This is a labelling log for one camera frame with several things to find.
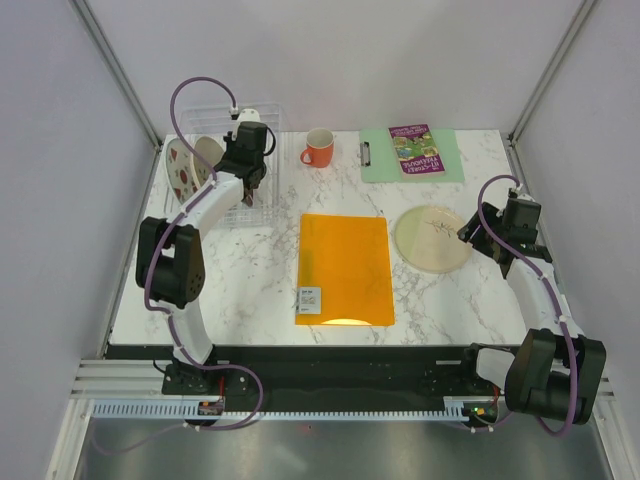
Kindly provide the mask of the brown rimmed plate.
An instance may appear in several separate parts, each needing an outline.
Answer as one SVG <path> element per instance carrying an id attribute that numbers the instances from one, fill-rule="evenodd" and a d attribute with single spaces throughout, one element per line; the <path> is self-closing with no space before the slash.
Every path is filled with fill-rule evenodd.
<path id="1" fill-rule="evenodd" d="M 252 208 L 255 203 L 255 193 L 256 188 L 254 187 L 245 187 L 244 188 L 244 197 L 242 202 L 249 208 Z"/>

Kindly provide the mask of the green cream branch plate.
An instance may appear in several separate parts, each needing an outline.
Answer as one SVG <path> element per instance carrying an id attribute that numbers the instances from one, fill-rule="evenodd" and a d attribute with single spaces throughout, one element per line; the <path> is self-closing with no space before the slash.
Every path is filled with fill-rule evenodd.
<path id="1" fill-rule="evenodd" d="M 393 242 L 399 256 L 412 267 L 432 274 L 448 273 L 471 258 L 471 246 L 458 238 L 464 225 L 447 208 L 418 206 L 397 220 Z"/>

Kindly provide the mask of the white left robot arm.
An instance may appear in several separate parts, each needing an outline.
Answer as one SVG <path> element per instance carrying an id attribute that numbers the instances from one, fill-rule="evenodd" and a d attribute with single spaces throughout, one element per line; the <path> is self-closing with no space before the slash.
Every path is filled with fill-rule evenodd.
<path id="1" fill-rule="evenodd" d="M 174 358 L 189 364 L 185 382 L 208 393 L 219 382 L 219 369 L 209 363 L 213 344 L 206 332 L 199 296 L 206 272 L 202 240 L 226 213 L 245 202 L 267 171 L 275 135 L 259 121 L 244 120 L 223 137 L 221 160 L 206 182 L 170 220 L 145 218 L 139 227 L 136 283 L 147 310 L 165 315 Z"/>

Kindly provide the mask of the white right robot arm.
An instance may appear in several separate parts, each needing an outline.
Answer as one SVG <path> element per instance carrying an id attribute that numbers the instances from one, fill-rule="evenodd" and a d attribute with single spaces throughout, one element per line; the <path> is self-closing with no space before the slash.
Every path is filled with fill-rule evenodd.
<path id="1" fill-rule="evenodd" d="M 473 394 L 498 387 L 512 412 L 582 425 L 591 417 L 607 353 L 584 335 L 560 295 L 549 250 L 536 242 L 540 213 L 530 197 L 512 195 L 504 209 L 481 202 L 458 231 L 459 240 L 499 265 L 527 333 L 518 349 L 466 347 L 457 377 Z"/>

